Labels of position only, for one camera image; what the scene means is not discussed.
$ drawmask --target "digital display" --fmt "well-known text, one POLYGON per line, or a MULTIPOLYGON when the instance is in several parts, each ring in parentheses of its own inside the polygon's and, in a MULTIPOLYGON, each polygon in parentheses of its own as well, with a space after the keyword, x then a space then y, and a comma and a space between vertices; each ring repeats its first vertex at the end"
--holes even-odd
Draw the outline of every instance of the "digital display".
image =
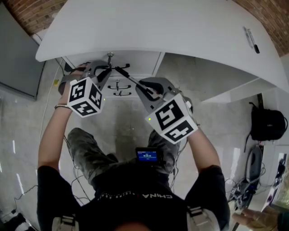
POLYGON ((158 157, 157 157, 157 152, 156 151, 138 151, 137 156, 139 161, 144 161, 144 162, 157 162, 158 157))

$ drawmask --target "black backpack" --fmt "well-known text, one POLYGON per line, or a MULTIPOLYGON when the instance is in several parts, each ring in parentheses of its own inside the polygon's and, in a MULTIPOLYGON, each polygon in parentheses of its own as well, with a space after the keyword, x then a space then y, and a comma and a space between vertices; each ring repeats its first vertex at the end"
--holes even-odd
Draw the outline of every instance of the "black backpack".
POLYGON ((284 135, 288 127, 288 121, 280 111, 259 109, 252 102, 250 104, 253 105, 252 127, 246 138, 244 152, 250 135, 253 140, 257 141, 278 140, 284 135))

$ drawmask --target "gray floor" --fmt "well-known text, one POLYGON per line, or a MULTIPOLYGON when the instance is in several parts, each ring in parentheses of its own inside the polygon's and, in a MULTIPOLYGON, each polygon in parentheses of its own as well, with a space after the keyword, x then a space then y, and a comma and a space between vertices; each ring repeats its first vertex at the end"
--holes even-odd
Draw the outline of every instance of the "gray floor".
MULTIPOLYGON (((194 58, 188 58, 186 67, 193 65, 194 58)), ((0 106, 0 207, 4 214, 15 208, 14 197, 18 198, 21 195, 17 174, 24 191, 37 184, 37 152, 42 117, 57 67, 55 60, 46 63, 36 102, 0 91, 2 98, 0 106)), ((180 68, 178 59, 170 55, 165 56, 157 76, 167 77, 192 99, 194 117, 216 147, 225 178, 241 179, 247 158, 247 154, 243 153, 244 142, 251 126, 251 106, 248 102, 256 102, 256 97, 229 104, 200 103, 203 92, 197 90, 197 76, 194 75, 193 69, 180 68)), ((56 76, 56 79, 60 78, 61 70, 56 76)), ((43 129, 59 97, 57 87, 53 86, 44 116, 43 129)), ((144 120, 146 115, 147 112, 139 100, 106 100, 100 115, 81 119, 72 114, 66 134, 72 128, 80 127, 94 135, 105 153, 114 152, 121 161, 129 160, 135 156, 136 146, 147 145, 152 129, 144 120)), ((184 198, 198 177, 189 146, 182 152, 177 166, 179 173, 174 191, 184 198)), ((62 149, 60 172, 69 183, 75 178, 73 164, 65 145, 62 149)), ((83 177, 80 178, 80 182, 89 197, 93 198, 92 187, 83 177)), ((230 190, 230 187, 232 187, 232 181, 228 180, 226 189, 230 190)), ((73 183, 73 192, 78 197, 84 196, 77 182, 73 183)), ((38 227, 36 208, 36 188, 17 201, 17 210, 22 212, 32 225, 38 227)))

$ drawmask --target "bracelet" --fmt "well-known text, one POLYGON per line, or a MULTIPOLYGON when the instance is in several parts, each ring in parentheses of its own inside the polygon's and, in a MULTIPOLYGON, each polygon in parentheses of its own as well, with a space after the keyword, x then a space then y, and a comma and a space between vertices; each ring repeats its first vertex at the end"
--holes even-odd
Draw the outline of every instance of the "bracelet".
POLYGON ((57 104, 54 109, 58 108, 58 107, 64 107, 64 108, 68 108, 71 109, 70 107, 68 107, 67 105, 63 105, 63 104, 57 104))

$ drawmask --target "forearm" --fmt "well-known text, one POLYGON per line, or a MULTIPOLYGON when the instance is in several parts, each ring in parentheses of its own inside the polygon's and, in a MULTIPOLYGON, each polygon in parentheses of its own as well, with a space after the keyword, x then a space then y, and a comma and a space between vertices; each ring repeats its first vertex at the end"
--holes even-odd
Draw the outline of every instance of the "forearm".
POLYGON ((58 170, 63 137, 71 110, 56 108, 50 119, 39 146, 38 167, 50 166, 58 170))
POLYGON ((216 149, 199 128, 188 137, 198 172, 212 165, 221 166, 216 149))

